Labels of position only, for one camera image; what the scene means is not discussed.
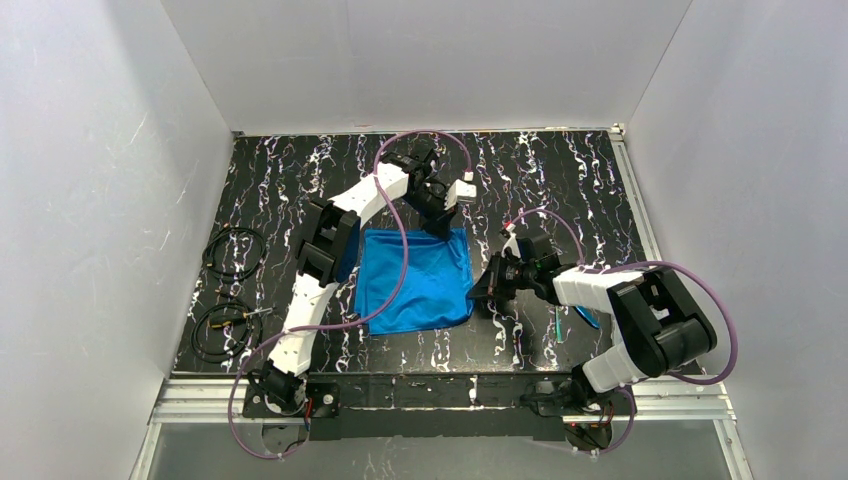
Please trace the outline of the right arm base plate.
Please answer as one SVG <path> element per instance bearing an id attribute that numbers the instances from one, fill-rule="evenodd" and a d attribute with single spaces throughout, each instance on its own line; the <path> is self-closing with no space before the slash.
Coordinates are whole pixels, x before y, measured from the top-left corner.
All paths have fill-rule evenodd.
<path id="1" fill-rule="evenodd" d="M 624 430 L 613 432 L 617 401 L 621 401 L 627 415 Z M 573 454 L 598 457 L 618 449 L 630 436 L 635 425 L 637 407 L 629 387 L 596 393 L 587 382 L 566 380 L 537 382 L 525 389 L 517 404 L 542 418 L 569 415 L 596 416 L 595 420 L 565 421 L 566 441 Z"/>

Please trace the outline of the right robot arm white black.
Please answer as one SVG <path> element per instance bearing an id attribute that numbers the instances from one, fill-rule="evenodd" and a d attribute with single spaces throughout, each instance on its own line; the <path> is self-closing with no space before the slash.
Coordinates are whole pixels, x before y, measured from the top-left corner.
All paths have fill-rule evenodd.
<path id="1" fill-rule="evenodd" d="M 504 302 L 520 290 L 554 306 L 608 314 L 620 334 L 608 350 L 573 367 L 567 381 L 527 395 L 529 401 L 585 406 L 617 387 L 665 375 L 717 345 L 711 322 L 667 266 L 591 273 L 562 262 L 547 234 L 509 233 L 467 296 Z"/>

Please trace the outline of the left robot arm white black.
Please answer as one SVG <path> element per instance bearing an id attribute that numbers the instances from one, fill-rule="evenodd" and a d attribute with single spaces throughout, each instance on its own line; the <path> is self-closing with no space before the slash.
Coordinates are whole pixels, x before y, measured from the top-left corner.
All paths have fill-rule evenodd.
<path id="1" fill-rule="evenodd" d="M 326 327 L 322 319 L 331 297 L 357 265 L 364 223 L 383 209 L 395 214 L 393 203 L 401 199 L 420 215 L 426 232 L 447 239 L 458 204 L 476 198 L 474 173 L 467 167 L 450 185 L 432 188 L 435 158 L 432 150 L 422 155 L 379 150 L 367 176 L 340 194 L 309 202 L 294 245 L 293 297 L 282 330 L 257 346 L 266 359 L 245 376 L 260 400 L 284 415 L 306 404 L 315 336 Z"/>

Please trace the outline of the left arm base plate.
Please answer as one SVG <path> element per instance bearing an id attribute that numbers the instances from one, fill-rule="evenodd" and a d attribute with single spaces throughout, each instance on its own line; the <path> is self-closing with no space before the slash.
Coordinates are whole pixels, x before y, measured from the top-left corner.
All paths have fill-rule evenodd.
<path id="1" fill-rule="evenodd" d="M 241 409 L 249 419 L 335 418 L 341 409 L 341 388 L 335 382 L 306 377 L 250 372 Z"/>

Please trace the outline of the blue cloth napkin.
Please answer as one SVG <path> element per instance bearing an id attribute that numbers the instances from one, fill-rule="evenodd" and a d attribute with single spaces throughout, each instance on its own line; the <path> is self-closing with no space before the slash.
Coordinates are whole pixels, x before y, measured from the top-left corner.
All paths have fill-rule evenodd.
<path id="1" fill-rule="evenodd" d="M 453 228 L 445 242 L 424 231 L 406 233 L 409 258 L 403 284 L 391 304 L 367 322 L 369 334 L 386 336 L 451 328 L 466 322 L 473 308 L 467 233 Z M 401 234 L 369 229 L 364 236 L 354 300 L 361 317 L 377 310 L 393 292 L 403 266 Z"/>

